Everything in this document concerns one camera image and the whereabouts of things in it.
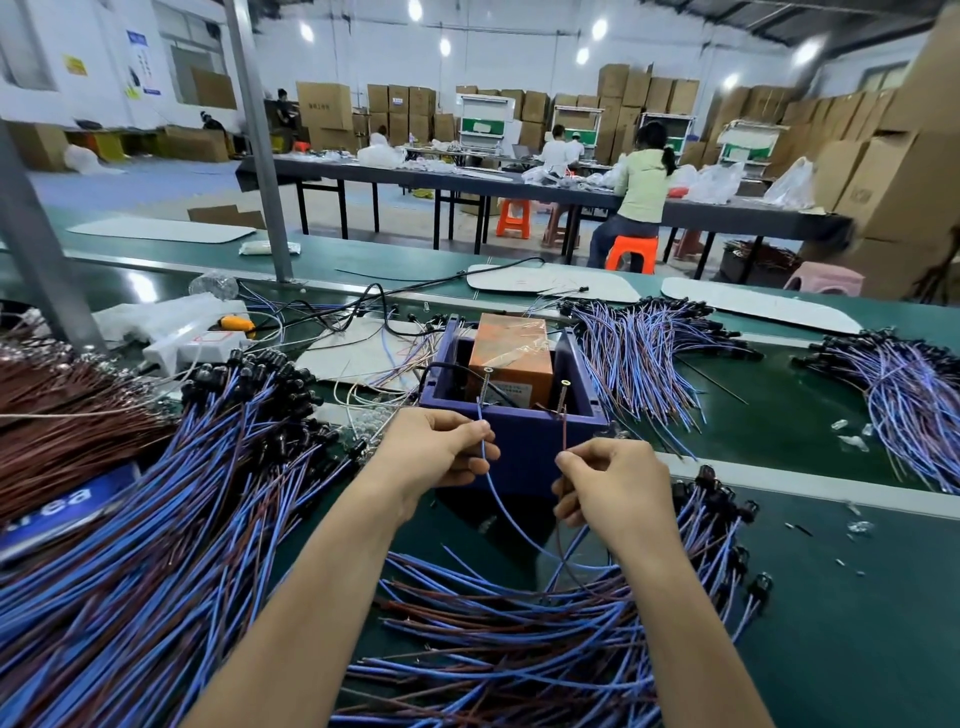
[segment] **wall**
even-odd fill
[[[67,127],[76,126],[74,119],[97,121],[105,127],[139,129],[167,124],[202,125],[201,107],[177,102],[151,0],[27,1],[57,90],[33,91],[0,79],[0,117]],[[223,6],[213,0],[164,0],[164,4],[221,25],[227,72],[234,80],[234,94],[239,100],[236,64]],[[131,59],[127,30],[147,38],[159,95],[127,95]],[[64,55],[83,61],[87,75],[68,73]],[[211,112],[233,131],[242,118],[242,112],[230,109]]]
[[[714,89],[731,73],[744,85],[791,81],[784,46],[632,0],[420,1],[420,23],[410,20],[406,0],[316,0],[284,8],[283,19],[259,24],[264,87],[272,93],[284,87],[296,98],[297,81],[337,82],[349,85],[362,106],[367,84],[424,85],[438,90],[442,109],[452,110],[456,85],[593,94],[604,63],[653,63],[657,75],[701,81],[699,128]],[[590,28],[601,15],[610,29],[593,41]],[[301,24],[313,42],[303,38]],[[439,50],[442,37],[452,46],[447,58]],[[578,65],[584,46],[589,61]]]
[[[912,61],[920,53],[929,33],[919,33],[889,43],[840,56],[824,63],[816,80],[819,96],[839,96],[853,93],[860,85],[863,74],[870,68]]]

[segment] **workbench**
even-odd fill
[[[557,203],[569,207],[569,217],[564,233],[563,255],[564,262],[570,264],[573,260],[574,241],[580,230],[580,219],[584,207],[616,211],[623,198],[612,192],[572,189],[569,187],[547,186],[542,184],[525,183],[519,173],[496,172],[493,170],[478,169],[477,172],[487,173],[489,177],[499,179],[481,179],[458,174],[443,174],[437,172],[420,172],[406,169],[381,169],[367,167],[351,162],[324,162],[309,159],[295,159],[289,157],[275,158],[276,177],[280,184],[295,184],[297,186],[297,200],[300,205],[300,225],[304,234],[309,233],[304,204],[304,190],[321,190],[336,192],[340,204],[340,229],[344,239],[349,238],[347,221],[347,196],[344,182],[364,182],[372,186],[373,227],[380,232],[380,210],[377,193],[378,184],[397,184],[401,187],[422,188],[436,190],[434,195],[433,213],[433,248],[440,249],[440,218],[441,205],[449,203],[447,221],[447,239],[453,239],[453,212],[455,204],[463,204],[459,199],[462,194],[473,194],[480,198],[477,204],[480,207],[477,215],[476,234],[473,240],[473,252],[480,255],[483,243],[487,241],[487,231],[490,226],[490,208],[493,198],[505,200],[536,200],[542,203]],[[236,171],[240,188],[250,191],[258,188],[256,171],[251,158],[240,162]],[[328,179],[336,181],[335,185],[314,184]],[[451,194],[447,197],[443,191]],[[663,207],[664,227],[671,228],[670,243],[678,229],[707,231],[707,241],[704,252],[700,257],[694,278],[699,279],[704,273],[713,240],[717,233],[750,235],[755,239],[755,245],[744,264],[741,280],[746,282],[750,275],[756,256],[765,237],[781,238],[784,240],[814,240],[821,245],[842,249],[852,234],[852,220],[843,215],[813,215],[795,210],[783,210],[764,206],[756,200],[734,198],[726,205],[707,205],[691,203],[686,200],[668,199]]]
[[[292,239],[303,249],[294,257],[298,281],[280,286],[272,282],[271,260],[237,255],[239,242],[198,245],[78,235],[64,228],[106,215],[56,209],[49,213],[95,310],[139,303],[147,286],[161,300],[183,295],[187,283],[209,269],[242,278],[276,300],[333,303],[348,300],[357,286],[362,289],[374,280],[389,290],[400,285],[391,279],[431,279],[477,260],[465,254],[360,241],[345,245],[338,239],[297,235]],[[265,237],[262,232],[256,236]],[[616,275],[641,295],[660,289],[656,276]],[[0,256],[0,286],[7,297],[31,299],[5,255]],[[960,313],[955,310],[799,295],[834,305],[864,327],[895,326],[904,337],[960,349]],[[532,300],[478,295],[454,281],[427,289],[422,298],[396,302],[402,316],[457,312],[475,319],[479,308],[496,310]],[[429,313],[423,311],[425,303]],[[838,419],[865,423],[866,411],[853,389],[790,366],[791,355],[804,353],[797,339],[813,341],[819,338],[815,333],[749,317],[715,317],[754,337],[767,357],[747,362],[691,355],[698,369],[749,404],[688,373],[705,391],[701,401],[707,424],[702,434],[678,434],[701,462],[716,467],[739,500],[753,498],[760,505],[756,523],[744,529],[741,541],[751,551],[751,572],[770,572],[775,587],[765,614],[747,630],[739,650],[774,721],[779,728],[955,725],[960,708],[960,675],[954,669],[960,655],[960,564],[951,556],[960,546],[960,499],[917,490],[916,482],[898,483],[876,439],[868,440],[867,453],[838,444],[830,424]],[[769,337],[767,343],[759,343],[763,337]],[[690,458],[663,458],[677,475],[694,473],[700,465]],[[283,545],[276,578],[293,562],[335,495],[327,494],[312,519]],[[861,504],[861,517],[843,504],[847,499]],[[533,538],[552,543],[555,522],[549,502],[529,497],[505,501]],[[491,522],[494,514],[492,499],[480,489],[428,495],[413,520],[401,528],[394,548],[454,567],[441,548],[447,545],[490,579],[518,588],[541,587],[552,567],[502,518]],[[873,522],[876,529],[854,543],[847,538],[846,524],[859,518]],[[785,522],[801,524],[813,535],[789,529]],[[564,540],[570,535],[565,530]],[[856,575],[859,570],[863,576]],[[375,617],[372,612],[357,656],[422,649],[381,629]]]

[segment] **floor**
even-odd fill
[[[179,161],[175,159],[135,159],[126,164],[113,165],[124,174],[81,176],[72,173],[31,173],[31,180],[40,200],[45,205],[77,209],[123,210],[147,217],[171,220],[188,219],[191,207],[237,205],[241,210],[262,209],[259,192],[241,192],[234,170],[237,162],[212,164]],[[379,185],[380,233],[373,232],[371,186],[347,182],[347,216],[349,237],[386,245],[415,248],[432,247],[434,202],[407,193],[399,187]],[[289,231],[300,231],[300,211],[297,192],[293,185],[280,188],[283,217]],[[340,211],[337,196],[332,192],[305,191],[307,220],[310,232],[340,237]],[[515,237],[497,237],[495,213],[490,222],[485,255],[518,258],[542,255],[559,261],[557,249],[544,248],[540,241],[549,219],[546,206],[535,212],[529,240]],[[453,240],[446,240],[448,204],[444,203],[441,216],[442,250],[472,253],[476,216],[458,209],[454,217]],[[585,265],[589,238],[597,223],[584,221],[581,242],[574,254],[574,262]],[[660,233],[660,255],[666,245],[669,229]],[[723,236],[716,244],[704,272],[709,279],[717,270],[723,255]],[[671,260],[657,264],[657,273],[665,276],[692,275],[693,263]]]

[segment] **wire bundle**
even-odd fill
[[[0,726],[175,725],[259,613],[335,433],[278,352],[203,365],[167,450],[79,543],[0,576]]]
[[[628,429],[630,420],[648,420],[687,454],[692,453],[668,426],[680,423],[687,431],[699,429],[691,410],[700,410],[701,421],[706,419],[697,390],[677,372],[676,355],[723,352],[761,358],[746,344],[732,340],[738,332],[708,321],[712,312],[705,303],[653,297],[621,308],[594,301],[569,305],[564,311],[575,322],[590,376],[608,414]]]
[[[0,523],[129,462],[173,431],[143,379],[52,339],[0,341]]]
[[[736,543],[756,504],[704,467],[695,483],[674,485],[677,524],[693,568],[736,641],[767,601],[772,581],[746,586],[749,553]],[[649,726],[660,716],[643,624],[619,566],[595,568],[596,578],[556,589],[582,529],[542,593],[498,586],[449,553],[462,570],[448,570],[391,553],[403,580],[383,579],[389,598],[384,624],[426,642],[424,650],[366,658],[348,677],[396,686],[385,697],[342,688],[353,705],[333,724]]]
[[[960,358],[891,329],[828,336],[810,348],[794,361],[863,393],[898,478],[906,468],[927,487],[960,495]]]

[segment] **white foam board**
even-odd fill
[[[404,333],[422,331],[419,325],[410,321],[391,321],[390,328]],[[384,372],[402,362],[407,353],[422,339],[396,336],[381,329],[381,318],[368,316],[353,319],[343,333],[335,333],[314,342],[297,359],[297,367],[306,367],[320,381],[373,384]],[[416,374],[403,374],[377,386],[393,392],[406,392],[418,383]],[[338,395],[345,397],[347,389],[348,387],[341,389]]]
[[[532,293],[610,303],[636,303],[640,300],[640,294],[625,279],[593,268],[546,263],[539,268],[517,265],[484,273],[495,267],[471,265],[467,268],[467,284],[481,291]],[[587,290],[581,292],[579,289],[583,287]]]
[[[185,220],[158,220],[154,217],[109,217],[67,228],[82,235],[132,237],[139,240],[173,240],[180,243],[228,243],[256,232],[241,225],[211,225]]]
[[[689,298],[730,313],[779,321],[791,326],[832,333],[859,333],[862,326],[843,311],[828,305],[784,296],[770,296],[731,283],[685,278],[663,279],[660,292],[672,299]]]

